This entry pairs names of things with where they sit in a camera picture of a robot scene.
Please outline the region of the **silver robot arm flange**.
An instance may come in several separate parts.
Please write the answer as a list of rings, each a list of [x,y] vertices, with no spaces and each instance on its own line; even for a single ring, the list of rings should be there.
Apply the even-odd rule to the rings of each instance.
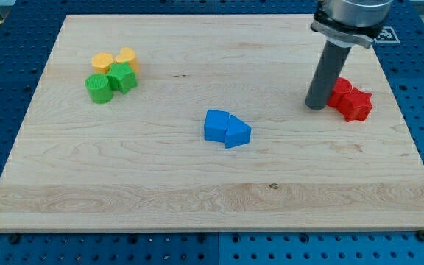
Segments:
[[[368,49],[383,29],[391,6],[392,0],[319,0],[311,30],[338,47]]]

